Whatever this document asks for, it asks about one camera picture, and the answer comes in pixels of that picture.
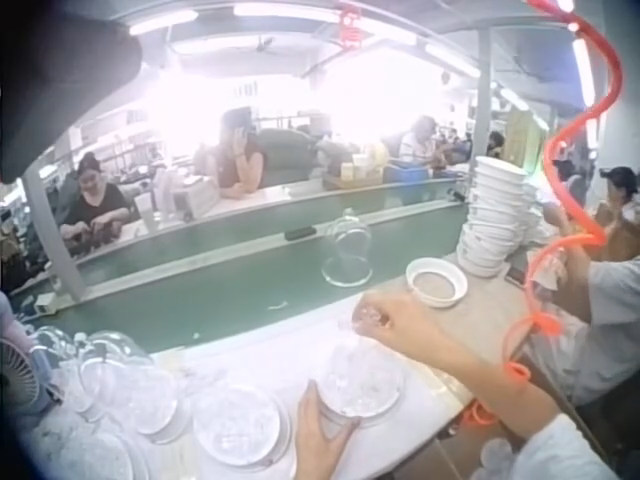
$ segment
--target plastic petri dish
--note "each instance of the plastic petri dish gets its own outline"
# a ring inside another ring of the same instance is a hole
[[[376,344],[341,344],[331,354],[317,383],[324,406],[334,416],[374,419],[399,401],[404,370],[391,352]]]
[[[230,385],[202,395],[194,412],[198,441],[217,462],[251,468],[268,461],[283,430],[278,404],[256,388]]]

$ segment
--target black shirt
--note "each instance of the black shirt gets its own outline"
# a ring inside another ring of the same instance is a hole
[[[127,201],[125,200],[124,195],[122,195],[120,189],[112,183],[107,183],[104,198],[100,205],[97,207],[89,205],[84,197],[80,195],[80,198],[78,198],[71,207],[64,223],[66,225],[75,225],[78,222],[84,222],[87,225],[90,225],[94,218],[119,208],[128,209],[129,205],[127,204]]]

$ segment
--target chair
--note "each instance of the chair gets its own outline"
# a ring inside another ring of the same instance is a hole
[[[265,155],[262,188],[308,180],[315,167],[314,141],[295,130],[265,128],[258,133]]]

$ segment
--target stack of white bowls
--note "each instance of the stack of white bowls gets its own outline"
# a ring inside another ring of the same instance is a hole
[[[469,216],[457,246],[458,263],[471,275],[493,277],[522,242],[535,191],[526,172],[495,158],[477,157],[469,193]]]

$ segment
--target hand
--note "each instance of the hand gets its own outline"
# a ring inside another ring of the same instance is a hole
[[[99,217],[91,220],[91,229],[94,232],[102,230],[105,225],[107,225],[111,221],[111,215],[105,213],[104,215],[100,215]]]
[[[76,223],[73,228],[75,229],[75,235],[84,235],[86,233],[91,233],[91,229],[89,228],[89,225],[87,225],[84,222],[78,222]]]
[[[295,480],[331,480],[340,457],[359,422],[353,421],[328,439],[320,424],[320,397],[315,382],[309,382],[298,404]]]
[[[244,155],[247,146],[247,134],[243,128],[236,128],[233,131],[233,143],[231,148],[235,156]]]
[[[569,224],[567,212],[565,212],[560,205],[547,203],[542,207],[542,214],[544,215],[545,222],[554,227],[562,228]]]
[[[233,200],[240,200],[244,197],[244,187],[241,183],[236,183],[233,187],[224,188],[222,190],[222,196]]]
[[[374,309],[382,322],[360,319]],[[426,307],[410,294],[365,293],[353,314],[354,329],[403,355],[444,370],[461,345],[431,320]]]

